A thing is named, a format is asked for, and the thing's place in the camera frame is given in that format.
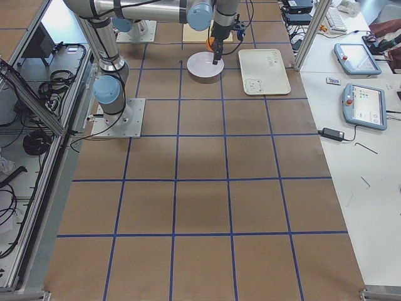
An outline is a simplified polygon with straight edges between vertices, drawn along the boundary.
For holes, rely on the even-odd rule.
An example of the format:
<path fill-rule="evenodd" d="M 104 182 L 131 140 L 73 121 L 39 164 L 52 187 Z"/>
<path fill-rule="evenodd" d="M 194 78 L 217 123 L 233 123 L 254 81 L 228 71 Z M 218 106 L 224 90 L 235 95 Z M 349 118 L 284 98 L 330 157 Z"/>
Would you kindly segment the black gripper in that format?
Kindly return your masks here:
<path fill-rule="evenodd" d="M 212 25 L 211 36 L 214 38 L 211 48 L 213 50 L 213 65 L 217 65 L 221 59 L 221 47 L 223 47 L 224 40 L 229 37 L 229 33 L 231 32 L 232 26 L 220 25 L 217 21 L 214 21 Z"/>

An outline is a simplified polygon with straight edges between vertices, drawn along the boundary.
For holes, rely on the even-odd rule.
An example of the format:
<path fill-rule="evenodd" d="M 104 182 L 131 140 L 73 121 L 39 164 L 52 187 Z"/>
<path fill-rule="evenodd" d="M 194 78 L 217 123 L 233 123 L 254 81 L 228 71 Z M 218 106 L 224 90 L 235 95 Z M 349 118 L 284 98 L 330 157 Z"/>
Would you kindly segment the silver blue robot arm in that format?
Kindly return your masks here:
<path fill-rule="evenodd" d="M 128 66 L 118 50 L 112 18 L 176 22 L 188 24 L 196 31 L 211 26 L 208 38 L 212 41 L 208 43 L 213 65 L 225 55 L 224 40 L 229 33 L 245 31 L 237 16 L 239 1 L 65 1 L 65 4 L 86 24 L 91 49 L 100 56 L 101 70 L 120 78 Z"/>
<path fill-rule="evenodd" d="M 146 20 L 112 18 L 113 27 L 130 36 L 142 36 L 148 31 Z"/>

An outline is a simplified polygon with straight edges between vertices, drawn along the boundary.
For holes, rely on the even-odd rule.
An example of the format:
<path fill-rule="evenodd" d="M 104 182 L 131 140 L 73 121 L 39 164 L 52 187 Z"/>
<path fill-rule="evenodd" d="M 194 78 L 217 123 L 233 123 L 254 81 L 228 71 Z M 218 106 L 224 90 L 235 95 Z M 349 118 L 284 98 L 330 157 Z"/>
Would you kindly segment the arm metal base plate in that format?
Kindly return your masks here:
<path fill-rule="evenodd" d="M 117 31 L 117 43 L 153 43 L 155 41 L 156 21 L 112 19 Z"/>
<path fill-rule="evenodd" d="M 98 105 L 96 113 L 101 116 L 95 117 L 91 135 L 95 139 L 140 138 L 144 111 L 144 98 L 128 98 L 122 116 L 104 114 L 103 109 Z"/>

